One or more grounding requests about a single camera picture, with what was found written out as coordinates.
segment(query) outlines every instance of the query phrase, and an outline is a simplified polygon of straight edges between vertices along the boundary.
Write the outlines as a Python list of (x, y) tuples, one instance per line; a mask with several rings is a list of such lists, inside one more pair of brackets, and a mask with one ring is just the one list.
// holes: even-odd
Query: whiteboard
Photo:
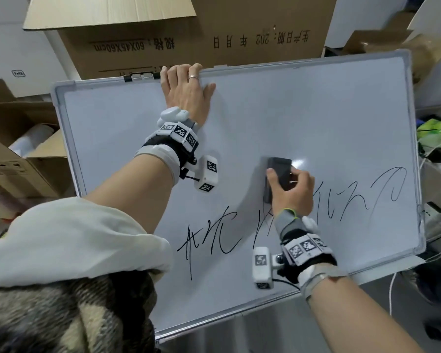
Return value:
[[(217, 88), (196, 154), (218, 159), (220, 183), (180, 181), (155, 232), (175, 257), (156, 284), (158, 338), (295, 294), (252, 281), (253, 246), (280, 250), (262, 203), (267, 157), (316, 177), (311, 216), (343, 270), (424, 250), (411, 79), (408, 51), (201, 73)], [(66, 82), (53, 101), (80, 195), (131, 160), (165, 108), (152, 78)]]

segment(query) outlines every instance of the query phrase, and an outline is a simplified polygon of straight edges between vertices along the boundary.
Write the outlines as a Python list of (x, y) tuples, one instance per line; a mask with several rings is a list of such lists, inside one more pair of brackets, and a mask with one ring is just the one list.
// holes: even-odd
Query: plaid blanket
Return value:
[(155, 351), (147, 271), (0, 289), (0, 353)]

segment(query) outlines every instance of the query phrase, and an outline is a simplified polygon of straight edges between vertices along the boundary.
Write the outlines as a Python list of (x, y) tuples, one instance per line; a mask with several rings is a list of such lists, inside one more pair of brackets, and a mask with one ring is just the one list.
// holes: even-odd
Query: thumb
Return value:
[(214, 94), (214, 90), (216, 90), (216, 84), (210, 83), (204, 87), (203, 95), (206, 101), (211, 101), (212, 94)]
[(279, 184), (279, 178), (275, 170), (268, 168), (266, 170), (266, 177), (268, 178), (269, 185), (271, 187), (271, 192), (273, 194), (282, 190), (281, 184)]

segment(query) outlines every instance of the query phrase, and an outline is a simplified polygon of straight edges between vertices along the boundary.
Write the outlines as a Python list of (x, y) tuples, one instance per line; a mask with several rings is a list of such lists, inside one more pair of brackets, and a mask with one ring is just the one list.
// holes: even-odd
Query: forearm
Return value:
[(129, 214), (153, 233), (165, 212), (173, 179), (165, 163), (152, 155), (139, 155), (85, 196), (96, 204)]
[(334, 353), (423, 353), (409, 334), (347, 277), (322, 280), (308, 302)]

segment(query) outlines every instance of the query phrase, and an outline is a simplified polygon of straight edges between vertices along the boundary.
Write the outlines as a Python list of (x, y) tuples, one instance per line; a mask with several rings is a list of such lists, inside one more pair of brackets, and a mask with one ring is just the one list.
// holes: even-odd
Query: white sleeve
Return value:
[(0, 287), (119, 271), (163, 273), (172, 262), (168, 241), (147, 234), (126, 213), (66, 198), (33, 207), (12, 222), (0, 239)]

